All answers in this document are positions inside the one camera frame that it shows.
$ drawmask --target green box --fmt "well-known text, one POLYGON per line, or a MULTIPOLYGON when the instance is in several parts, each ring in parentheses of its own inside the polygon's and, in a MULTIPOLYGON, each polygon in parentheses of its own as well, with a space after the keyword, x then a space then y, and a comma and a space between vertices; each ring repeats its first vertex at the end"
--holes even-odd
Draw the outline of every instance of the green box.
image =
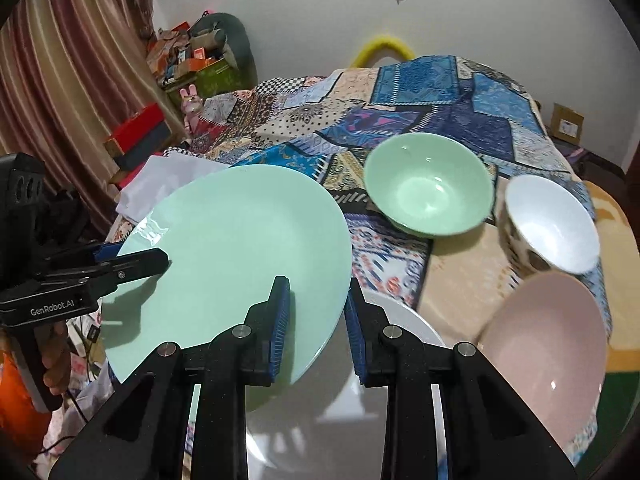
POLYGON ((190 84, 196 85, 198 95, 203 99, 214 95, 233 92, 234 90, 247 89, 245 78, 238 70, 229 66, 224 59, 204 67, 197 72, 191 72, 163 88, 176 109, 182 113, 182 97, 180 90, 188 88, 190 84))

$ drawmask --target pink bowl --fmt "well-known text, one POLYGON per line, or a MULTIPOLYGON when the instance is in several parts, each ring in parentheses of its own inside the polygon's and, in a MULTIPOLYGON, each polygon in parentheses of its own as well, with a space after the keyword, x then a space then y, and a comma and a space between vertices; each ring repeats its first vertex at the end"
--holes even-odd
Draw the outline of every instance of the pink bowl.
POLYGON ((578 280, 544 272, 524 281, 478 348, 561 447, 586 425, 604 379, 607 336, 593 295, 578 280))

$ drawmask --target yellow object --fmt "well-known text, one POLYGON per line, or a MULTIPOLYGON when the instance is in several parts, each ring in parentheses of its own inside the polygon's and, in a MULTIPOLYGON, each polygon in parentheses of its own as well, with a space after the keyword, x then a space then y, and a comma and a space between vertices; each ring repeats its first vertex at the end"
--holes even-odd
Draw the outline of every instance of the yellow object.
POLYGON ((415 59, 414 51, 411 50, 403 41, 393 36, 378 36, 369 41, 358 54, 358 57, 351 63, 352 68, 367 68, 367 64, 371 57, 378 51, 389 49, 393 50, 402 61, 415 59))
POLYGON ((602 273, 613 332, 607 372, 640 370, 640 256, 636 239, 620 206, 603 189, 584 183, 596 209, 602 273))

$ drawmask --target white cloth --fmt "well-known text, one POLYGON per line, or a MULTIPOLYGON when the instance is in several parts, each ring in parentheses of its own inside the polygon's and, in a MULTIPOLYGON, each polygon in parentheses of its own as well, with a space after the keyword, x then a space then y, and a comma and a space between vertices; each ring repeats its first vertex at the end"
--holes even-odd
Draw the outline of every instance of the white cloth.
MULTIPOLYGON (((89 383, 89 385, 76 397, 76 402, 78 403, 78 406, 80 406, 82 414, 87 418, 87 420, 91 420, 95 413, 100 410, 102 405, 107 402, 109 397, 113 394, 113 385, 109 378, 108 368, 109 364, 104 362, 98 378, 89 383)), ((77 435, 80 433, 82 428, 84 428, 84 420, 82 420, 82 417, 78 413, 78 410, 76 410, 75 406, 70 407, 66 410, 65 416, 62 419, 62 430, 60 431, 60 435, 77 435)), ((70 441, 61 444, 60 447, 66 449, 69 442, 70 441)))
POLYGON ((152 155, 120 192, 116 211, 137 224, 176 189, 228 167, 228 164, 177 152, 170 152, 167 156, 152 155))

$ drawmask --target orange clothing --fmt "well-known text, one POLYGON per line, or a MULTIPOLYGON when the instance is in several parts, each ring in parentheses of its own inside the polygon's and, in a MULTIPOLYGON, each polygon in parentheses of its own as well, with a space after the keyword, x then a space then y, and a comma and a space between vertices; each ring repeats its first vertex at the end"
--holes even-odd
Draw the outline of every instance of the orange clothing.
POLYGON ((42 450, 42 440, 50 421, 50 413, 38 413, 33 407, 14 360, 4 354, 0 378, 0 428, 29 459, 33 459, 42 450))

